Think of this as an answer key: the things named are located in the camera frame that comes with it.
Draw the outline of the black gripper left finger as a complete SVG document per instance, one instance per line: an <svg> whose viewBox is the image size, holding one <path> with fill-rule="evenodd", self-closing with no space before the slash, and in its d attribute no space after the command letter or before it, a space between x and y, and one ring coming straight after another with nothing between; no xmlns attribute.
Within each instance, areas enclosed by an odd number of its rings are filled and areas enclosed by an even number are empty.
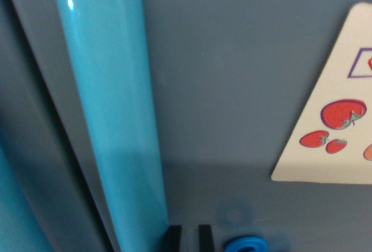
<svg viewBox="0 0 372 252"><path fill-rule="evenodd" d="M181 225L169 226L164 237L161 252L180 252L181 234L182 234Z"/></svg>

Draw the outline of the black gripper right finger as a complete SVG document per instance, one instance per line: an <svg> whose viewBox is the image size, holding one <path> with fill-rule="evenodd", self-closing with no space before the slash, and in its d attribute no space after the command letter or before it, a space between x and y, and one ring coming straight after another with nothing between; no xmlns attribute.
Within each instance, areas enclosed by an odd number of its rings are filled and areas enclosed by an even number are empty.
<svg viewBox="0 0 372 252"><path fill-rule="evenodd" d="M215 252L212 227L209 224L198 225L199 251Z"/></svg>

